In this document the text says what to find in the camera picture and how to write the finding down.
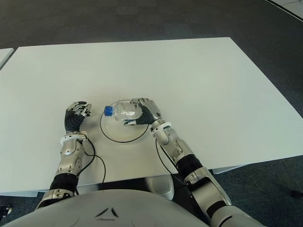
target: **blue bottle cap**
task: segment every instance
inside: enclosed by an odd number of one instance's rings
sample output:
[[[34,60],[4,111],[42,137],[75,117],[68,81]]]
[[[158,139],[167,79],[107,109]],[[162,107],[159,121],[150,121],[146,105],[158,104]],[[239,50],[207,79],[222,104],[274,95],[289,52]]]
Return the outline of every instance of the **blue bottle cap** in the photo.
[[[104,108],[104,115],[105,116],[112,116],[114,112],[114,108],[112,106],[105,106]]]

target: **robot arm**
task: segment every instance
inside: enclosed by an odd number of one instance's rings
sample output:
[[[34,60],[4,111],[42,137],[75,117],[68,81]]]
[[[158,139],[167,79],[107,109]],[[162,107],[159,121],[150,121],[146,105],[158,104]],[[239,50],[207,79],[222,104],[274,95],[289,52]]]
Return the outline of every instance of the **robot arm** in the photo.
[[[136,124],[151,124],[152,135],[184,179],[197,211],[203,212],[212,227],[263,226],[239,208],[232,206],[223,188],[171,128],[171,123],[162,119],[158,107],[152,100],[136,98],[132,99],[131,103],[137,103],[143,111]]]
[[[89,116],[90,109],[91,104],[86,102],[75,102],[67,108],[64,119],[66,135],[61,139],[61,161],[49,191],[36,209],[74,196],[82,169],[82,142],[87,140],[87,136],[80,133],[80,126]]]

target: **floor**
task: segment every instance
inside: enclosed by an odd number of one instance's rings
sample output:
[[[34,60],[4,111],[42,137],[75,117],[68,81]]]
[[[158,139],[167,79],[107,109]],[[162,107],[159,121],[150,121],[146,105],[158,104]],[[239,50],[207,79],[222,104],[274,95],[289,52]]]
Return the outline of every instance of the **floor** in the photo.
[[[303,23],[267,1],[0,0],[0,48],[224,36],[233,39],[303,116]],[[215,177],[234,205],[264,225],[301,226],[303,200],[289,192],[303,191],[302,165],[300,156]],[[140,188],[142,179],[114,184]],[[0,204],[13,205],[1,224],[33,211],[39,196],[0,197]],[[186,188],[174,200],[193,212]]]

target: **white tabletop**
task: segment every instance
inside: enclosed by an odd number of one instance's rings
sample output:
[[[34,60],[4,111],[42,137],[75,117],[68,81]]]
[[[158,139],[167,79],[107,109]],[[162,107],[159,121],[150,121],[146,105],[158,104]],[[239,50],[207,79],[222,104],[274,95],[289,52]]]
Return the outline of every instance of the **white tabletop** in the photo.
[[[13,48],[0,49],[0,69],[10,54],[13,53],[13,51]]]
[[[82,129],[106,182],[167,174],[150,132],[119,144],[100,131],[104,106],[134,97],[153,99],[208,168],[303,154],[302,118],[230,38],[21,47],[0,71],[0,192],[49,187],[79,100],[93,105]],[[103,171],[96,159],[80,184]]]

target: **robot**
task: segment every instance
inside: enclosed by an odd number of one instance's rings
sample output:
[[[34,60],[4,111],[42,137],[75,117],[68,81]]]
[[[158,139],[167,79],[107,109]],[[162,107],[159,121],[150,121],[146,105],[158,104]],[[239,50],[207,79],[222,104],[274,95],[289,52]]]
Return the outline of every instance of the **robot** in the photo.
[[[75,102],[65,113],[66,135],[61,139],[61,161],[37,209],[7,227],[262,227],[232,203],[211,175],[203,167],[189,146],[178,137],[166,122],[156,104],[147,98],[135,98],[142,115],[136,124],[151,125],[151,134],[174,163],[179,176],[191,192],[194,208],[203,213],[202,222],[173,201],[151,192],[136,190],[103,190],[75,196],[78,177],[85,153],[82,145],[88,137],[80,132],[91,104]]]

